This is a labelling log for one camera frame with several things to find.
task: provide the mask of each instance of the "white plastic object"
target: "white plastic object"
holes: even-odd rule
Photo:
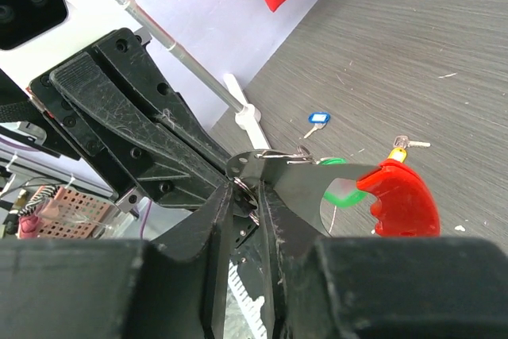
[[[255,150],[268,150],[270,144],[260,126],[261,112],[251,103],[248,103],[237,78],[232,74],[224,75],[224,83],[229,93],[244,106],[244,109],[235,114],[235,122],[247,132],[252,147]]]

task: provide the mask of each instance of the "red handle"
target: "red handle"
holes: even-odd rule
[[[439,236],[436,203],[420,176],[397,160],[379,166],[356,182],[359,190],[377,198],[371,205],[372,216],[379,220],[375,232],[384,237]]]

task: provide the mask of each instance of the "metal pole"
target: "metal pole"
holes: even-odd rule
[[[162,28],[135,0],[115,0],[141,25],[146,27],[176,59],[189,71],[203,81],[222,101],[240,112],[244,106],[234,98],[228,90],[215,79],[182,45],[180,45],[164,28]]]

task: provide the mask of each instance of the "purple cable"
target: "purple cable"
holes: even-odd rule
[[[9,146],[11,148],[14,148],[15,150],[21,150],[21,151],[26,151],[26,152],[38,152],[39,151],[39,150],[37,150],[36,148],[33,148],[33,147],[21,146],[19,144],[12,143],[12,142],[10,142],[7,139],[4,139],[2,137],[0,137],[0,143],[3,143],[5,146]]]
[[[144,227],[146,226],[146,221],[148,220],[148,215],[150,214],[150,209],[152,208],[153,201],[150,200],[148,202],[148,206],[146,207],[146,211],[144,212],[143,220],[141,220],[141,227],[140,227],[140,239],[143,240],[143,232]]]

